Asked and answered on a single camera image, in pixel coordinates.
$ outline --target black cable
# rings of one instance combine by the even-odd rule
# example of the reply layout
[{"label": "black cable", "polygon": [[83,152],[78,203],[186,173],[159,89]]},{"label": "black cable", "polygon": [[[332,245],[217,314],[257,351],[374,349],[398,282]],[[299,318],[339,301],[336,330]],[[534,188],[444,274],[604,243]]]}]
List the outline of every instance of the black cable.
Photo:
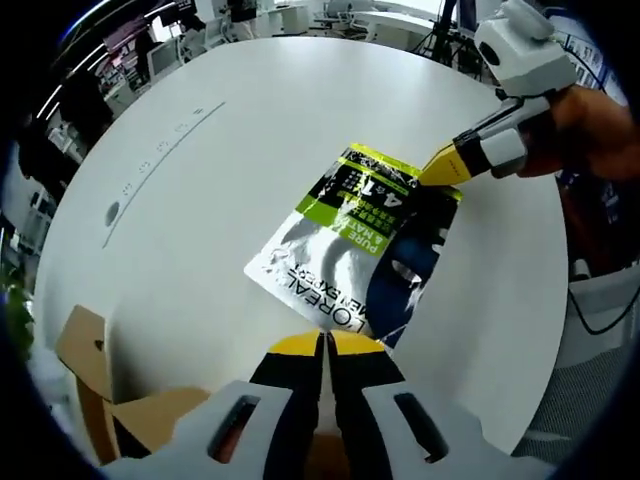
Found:
[{"label": "black cable", "polygon": [[444,8],[440,20],[433,26],[433,30],[436,35],[436,44],[433,47],[431,59],[444,63],[445,53],[447,48],[450,48],[449,30],[451,29],[451,16],[453,15],[453,9],[457,4],[456,0],[444,0]]},{"label": "black cable", "polygon": [[429,32],[429,34],[426,35],[422,40],[420,40],[415,47],[409,50],[409,52],[417,53],[420,47],[425,44],[425,42],[429,39],[429,37],[431,37],[431,35],[433,35],[433,31]]},{"label": "black cable", "polygon": [[589,335],[594,335],[594,336],[607,333],[609,330],[611,330],[616,325],[618,325],[624,319],[624,317],[626,317],[627,314],[631,311],[631,309],[633,308],[633,304],[636,303],[638,296],[640,296],[640,285],[638,285],[636,293],[633,294],[633,297],[631,297],[631,301],[625,307],[623,312],[618,316],[618,318],[616,318],[613,322],[611,322],[606,327],[601,328],[599,330],[594,330],[589,326],[589,324],[587,323],[587,320],[584,318],[584,315],[582,314],[582,310],[580,309],[580,305],[578,305],[578,302],[576,301],[576,297],[573,295],[573,292],[571,291],[571,289],[567,289],[567,290],[569,292],[569,299],[571,300],[571,303],[573,303],[573,306],[576,309],[576,313],[578,314],[578,318],[580,319],[582,326],[584,327],[584,329],[587,331]]},{"label": "black cable", "polygon": [[449,60],[449,63],[453,63],[453,59],[456,58],[456,55],[460,53],[460,50],[462,50],[465,46],[466,45],[464,43],[460,43],[460,46],[456,48],[451,54],[451,60]]},{"label": "black cable", "polygon": [[431,52],[431,51],[433,51],[433,50],[431,49],[431,44],[433,43],[433,39],[435,38],[435,37],[433,36],[433,30],[431,30],[431,33],[429,33],[429,37],[430,37],[430,38],[429,38],[429,45],[425,45],[425,49],[426,49],[427,51]]},{"label": "black cable", "polygon": [[596,81],[596,83],[598,84],[598,87],[600,87],[600,90],[601,90],[601,91],[603,91],[604,93],[607,93],[607,91],[606,91],[606,90],[605,90],[605,88],[604,88],[604,83],[602,82],[602,80],[600,80],[600,79],[598,78],[598,76],[597,76],[595,73],[593,73],[593,70],[591,70],[591,67],[589,67],[589,65],[587,65],[587,62],[585,62],[582,58],[580,58],[580,57],[578,56],[578,54],[577,54],[576,52],[574,52],[573,50],[571,50],[571,49],[569,49],[569,48],[567,48],[567,47],[562,47],[562,48],[563,48],[563,50],[564,50],[565,52],[570,53],[571,55],[573,55],[573,57],[574,57],[576,60],[578,60],[578,61],[582,64],[582,66],[583,66],[584,68],[586,68],[586,69],[587,69],[587,72],[589,72],[589,73],[591,74],[591,76],[593,77],[593,79],[594,79],[594,80]]}]

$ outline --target white round table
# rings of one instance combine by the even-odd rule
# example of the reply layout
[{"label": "white round table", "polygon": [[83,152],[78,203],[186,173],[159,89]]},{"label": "white round table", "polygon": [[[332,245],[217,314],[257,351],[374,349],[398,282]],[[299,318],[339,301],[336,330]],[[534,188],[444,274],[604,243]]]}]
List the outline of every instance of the white round table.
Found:
[{"label": "white round table", "polygon": [[[75,304],[107,318],[116,395],[246,379],[272,343],[312,325],[243,267],[344,148],[360,142],[422,167],[497,106],[488,87],[377,45],[281,38],[214,49],[143,95],[80,167],[46,240],[36,319],[53,342]],[[133,169],[204,107],[216,108],[105,240],[107,210]],[[466,406],[510,452],[562,334],[560,202],[552,178],[484,176],[462,190],[395,358],[408,380]]]}]

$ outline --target computer monitor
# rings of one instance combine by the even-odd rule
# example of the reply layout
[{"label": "computer monitor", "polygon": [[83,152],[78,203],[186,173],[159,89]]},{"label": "computer monitor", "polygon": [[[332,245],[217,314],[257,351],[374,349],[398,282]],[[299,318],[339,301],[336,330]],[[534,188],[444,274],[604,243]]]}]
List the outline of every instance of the computer monitor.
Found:
[{"label": "computer monitor", "polygon": [[147,54],[149,78],[154,84],[182,66],[178,38],[167,40]]}]

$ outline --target hand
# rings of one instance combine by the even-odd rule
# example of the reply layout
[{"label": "hand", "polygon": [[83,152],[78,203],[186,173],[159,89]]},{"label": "hand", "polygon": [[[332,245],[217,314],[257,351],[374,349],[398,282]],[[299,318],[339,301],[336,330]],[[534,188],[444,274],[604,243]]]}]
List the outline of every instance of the hand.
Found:
[{"label": "hand", "polygon": [[628,108],[576,85],[553,102],[551,114],[558,135],[534,140],[520,176],[546,175],[577,162],[604,179],[640,178],[640,127]]}]

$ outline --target cardboard box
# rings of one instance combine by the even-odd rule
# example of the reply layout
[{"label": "cardboard box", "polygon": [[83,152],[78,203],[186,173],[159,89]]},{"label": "cardboard box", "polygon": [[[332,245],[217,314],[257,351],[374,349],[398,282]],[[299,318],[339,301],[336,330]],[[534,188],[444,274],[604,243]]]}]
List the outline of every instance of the cardboard box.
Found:
[{"label": "cardboard box", "polygon": [[114,404],[104,345],[104,318],[76,305],[56,353],[76,377],[84,422],[101,464],[141,458],[171,439],[176,421],[209,397],[199,388],[177,388]]}]

